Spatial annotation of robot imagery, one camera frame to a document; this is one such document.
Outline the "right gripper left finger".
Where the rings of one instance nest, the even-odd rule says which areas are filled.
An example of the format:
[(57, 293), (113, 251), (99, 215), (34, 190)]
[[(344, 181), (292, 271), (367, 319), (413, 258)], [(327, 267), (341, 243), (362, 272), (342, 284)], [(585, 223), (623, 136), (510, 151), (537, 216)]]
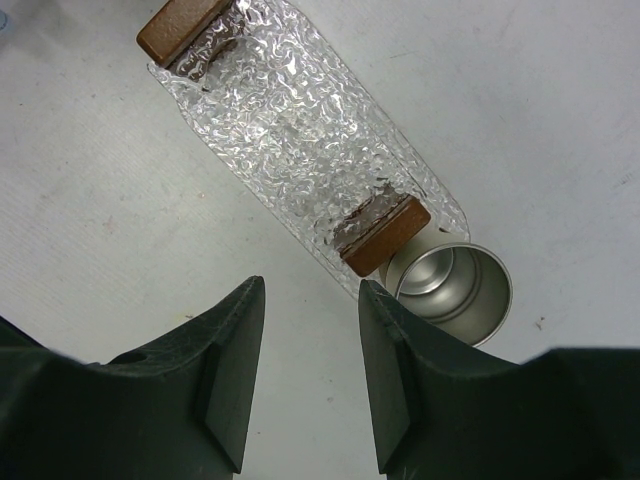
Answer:
[(5, 479), (231, 479), (242, 470), (265, 319), (247, 278), (106, 364), (1, 324)]

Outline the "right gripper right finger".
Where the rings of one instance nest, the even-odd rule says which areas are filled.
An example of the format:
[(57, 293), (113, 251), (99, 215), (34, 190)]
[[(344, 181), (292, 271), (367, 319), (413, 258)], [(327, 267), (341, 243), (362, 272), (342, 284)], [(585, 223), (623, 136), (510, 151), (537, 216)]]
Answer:
[(364, 280), (360, 337), (378, 469), (389, 479), (635, 479), (639, 353), (494, 357)]

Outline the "cream metal cup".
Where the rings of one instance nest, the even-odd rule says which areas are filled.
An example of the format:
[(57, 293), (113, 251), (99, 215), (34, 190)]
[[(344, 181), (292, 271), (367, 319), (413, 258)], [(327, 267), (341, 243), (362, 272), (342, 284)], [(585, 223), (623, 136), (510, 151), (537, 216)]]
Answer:
[(497, 333), (512, 305), (512, 280), (502, 260), (439, 228), (419, 232), (379, 274), (401, 305), (472, 346)]

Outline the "clear textured glass tray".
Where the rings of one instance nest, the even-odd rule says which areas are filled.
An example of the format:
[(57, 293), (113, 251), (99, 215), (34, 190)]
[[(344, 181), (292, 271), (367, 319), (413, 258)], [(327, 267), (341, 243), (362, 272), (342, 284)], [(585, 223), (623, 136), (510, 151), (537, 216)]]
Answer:
[(403, 196), (467, 218), (309, 19), (285, 1), (169, 1), (139, 31), (194, 133), (349, 293), (341, 253)]

